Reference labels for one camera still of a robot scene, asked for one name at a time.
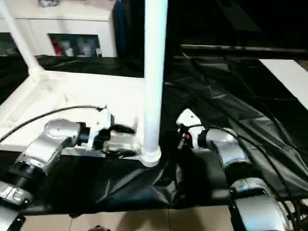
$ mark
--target white shelf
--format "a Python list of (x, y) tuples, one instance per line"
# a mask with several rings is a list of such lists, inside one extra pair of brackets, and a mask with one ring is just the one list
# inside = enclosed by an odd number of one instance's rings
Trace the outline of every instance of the white shelf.
[(54, 7), (39, 7), (38, 0), (7, 0), (15, 18), (109, 21), (116, 0), (60, 0)]

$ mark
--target black plastic sheet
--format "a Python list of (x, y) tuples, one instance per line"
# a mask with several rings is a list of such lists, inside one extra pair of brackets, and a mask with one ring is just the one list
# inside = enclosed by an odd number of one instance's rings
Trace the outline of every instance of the black plastic sheet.
[[(143, 77), (142, 64), (133, 60), (40, 57), (39, 62), (47, 70)], [(18, 58), (1, 58), (0, 65), (3, 101), (27, 77), (27, 71)], [(227, 204), (229, 193), (218, 154), (177, 150), (176, 119), (185, 108), (197, 114), (205, 126), (229, 127), (263, 147), (292, 196), (308, 197), (308, 111), (258, 60), (182, 59), (165, 68), (159, 165), (146, 168), (132, 160), (62, 156), (25, 214)], [(254, 147), (243, 145), (280, 199), (287, 199), (266, 159)], [(18, 155), (0, 153), (0, 175)]]

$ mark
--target silver robotic arm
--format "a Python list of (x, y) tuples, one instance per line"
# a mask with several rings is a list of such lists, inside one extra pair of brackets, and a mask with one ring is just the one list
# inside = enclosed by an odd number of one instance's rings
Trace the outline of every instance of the silver robotic arm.
[(61, 151), (74, 147), (79, 139), (80, 123), (57, 119), (20, 154), (0, 181), (0, 230), (19, 230), (25, 219), (18, 210), (30, 203), (39, 185), (52, 170)]
[(179, 116), (177, 124), (183, 131), (179, 148), (188, 143), (194, 150), (217, 151), (231, 191), (229, 210), (235, 231), (291, 230), (285, 211), (259, 174), (253, 172), (251, 161), (234, 136), (206, 129), (189, 109)]

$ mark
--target white pipe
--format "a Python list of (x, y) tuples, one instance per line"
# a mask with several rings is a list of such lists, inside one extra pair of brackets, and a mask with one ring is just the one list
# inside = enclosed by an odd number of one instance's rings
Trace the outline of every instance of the white pipe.
[(39, 65), (38, 61), (32, 54), (26, 41), (24, 40), (23, 35), (20, 32), (15, 19), (12, 17), (12, 14), (5, 0), (0, 0), (0, 11), (2, 12), (2, 16), (4, 17), (6, 23), (8, 24), (11, 36), (13, 37), (21, 55), (23, 56), (24, 61), (28, 65), (29, 71), (31, 69), (41, 70), (41, 66)]
[(168, 0), (145, 0), (145, 115), (142, 162), (155, 166), (158, 145), (165, 60)]

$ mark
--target white frame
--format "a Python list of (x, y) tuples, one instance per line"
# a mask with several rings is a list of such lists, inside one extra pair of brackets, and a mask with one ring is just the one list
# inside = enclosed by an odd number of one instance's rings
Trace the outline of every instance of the white frame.
[(48, 34), (97, 35), (103, 57), (116, 57), (111, 21), (29, 19), (42, 54), (55, 56)]

